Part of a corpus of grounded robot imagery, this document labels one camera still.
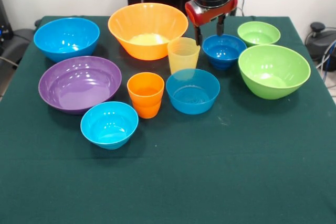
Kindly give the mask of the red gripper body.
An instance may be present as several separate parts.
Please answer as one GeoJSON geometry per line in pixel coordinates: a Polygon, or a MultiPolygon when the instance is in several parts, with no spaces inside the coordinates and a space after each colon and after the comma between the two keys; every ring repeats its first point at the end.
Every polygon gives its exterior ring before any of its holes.
{"type": "Polygon", "coordinates": [[[223,25],[225,16],[235,10],[237,4],[238,0],[229,0],[223,6],[212,8],[200,6],[196,1],[190,0],[185,4],[185,9],[190,20],[196,27],[205,25],[215,18],[218,18],[218,23],[223,25]]]}

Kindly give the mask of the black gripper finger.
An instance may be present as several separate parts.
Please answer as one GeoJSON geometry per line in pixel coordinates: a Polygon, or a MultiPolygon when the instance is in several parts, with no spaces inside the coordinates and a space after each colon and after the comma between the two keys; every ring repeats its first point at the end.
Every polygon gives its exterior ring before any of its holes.
{"type": "Polygon", "coordinates": [[[218,21],[216,25],[216,33],[218,36],[222,36],[224,33],[224,20],[226,16],[225,15],[220,15],[218,16],[218,21]]]}
{"type": "Polygon", "coordinates": [[[203,41],[203,36],[202,36],[202,32],[199,26],[194,25],[194,31],[195,31],[195,41],[196,44],[198,46],[202,45],[202,41],[203,41]]]}

